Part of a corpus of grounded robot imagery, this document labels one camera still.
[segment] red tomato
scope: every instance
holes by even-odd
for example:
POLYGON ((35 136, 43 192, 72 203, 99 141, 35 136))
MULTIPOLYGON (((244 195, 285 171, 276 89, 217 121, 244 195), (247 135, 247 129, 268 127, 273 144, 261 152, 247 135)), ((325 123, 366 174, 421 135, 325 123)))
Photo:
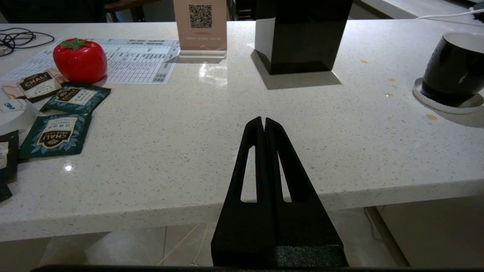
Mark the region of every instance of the red tomato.
POLYGON ((69 81, 92 84, 106 76, 106 54, 95 42, 69 39, 56 46, 53 55, 57 69, 69 81))

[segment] coffee stain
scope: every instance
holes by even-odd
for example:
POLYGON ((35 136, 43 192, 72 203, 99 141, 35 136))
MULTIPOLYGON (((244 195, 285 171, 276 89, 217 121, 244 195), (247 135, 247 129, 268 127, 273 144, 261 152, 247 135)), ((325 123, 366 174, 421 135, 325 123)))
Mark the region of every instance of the coffee stain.
POLYGON ((432 121, 437 121, 438 118, 433 116, 432 114, 427 114, 425 117, 427 117, 429 120, 432 120, 432 121))

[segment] tea bag packet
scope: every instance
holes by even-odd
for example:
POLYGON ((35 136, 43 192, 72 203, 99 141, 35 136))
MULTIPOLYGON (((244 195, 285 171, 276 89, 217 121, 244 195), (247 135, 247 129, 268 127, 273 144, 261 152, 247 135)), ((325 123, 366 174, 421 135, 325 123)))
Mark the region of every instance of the tea bag packet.
POLYGON ((12 197, 12 192, 5 181, 0 180, 0 202, 12 197))
POLYGON ((6 82, 2 87, 11 99, 25 97, 35 102, 57 93, 66 81, 58 70, 51 68, 17 81, 6 82))
POLYGON ((18 130, 0 136, 0 180, 17 173, 18 130))
POLYGON ((79 154, 91 123, 91 114, 37 117, 20 146, 19 158, 79 154))
POLYGON ((68 113, 91 113, 111 92, 111 89, 86 84, 65 83, 40 109, 54 109, 68 113))

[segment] printed table chart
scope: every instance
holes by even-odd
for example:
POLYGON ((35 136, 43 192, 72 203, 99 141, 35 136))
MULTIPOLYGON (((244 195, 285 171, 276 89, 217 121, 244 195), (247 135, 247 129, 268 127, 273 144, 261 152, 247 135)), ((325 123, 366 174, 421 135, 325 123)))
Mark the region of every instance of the printed table chart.
MULTIPOLYGON (((180 43, 176 40, 88 40, 100 44, 106 53, 106 83, 167 84, 180 52, 180 43)), ((21 79, 55 67, 54 48, 55 45, 39 53, 0 80, 21 79)))

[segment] tiled floor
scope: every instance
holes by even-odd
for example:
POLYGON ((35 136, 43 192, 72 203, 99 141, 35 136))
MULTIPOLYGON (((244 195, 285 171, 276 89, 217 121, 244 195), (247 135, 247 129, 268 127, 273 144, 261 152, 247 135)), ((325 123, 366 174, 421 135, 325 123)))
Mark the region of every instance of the tiled floor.
MULTIPOLYGON (((371 235, 363 209, 329 212, 348 262, 393 267, 378 232, 371 235)), ((212 266, 216 223, 113 231, 0 243, 0 272, 27 272, 46 264, 212 266)))

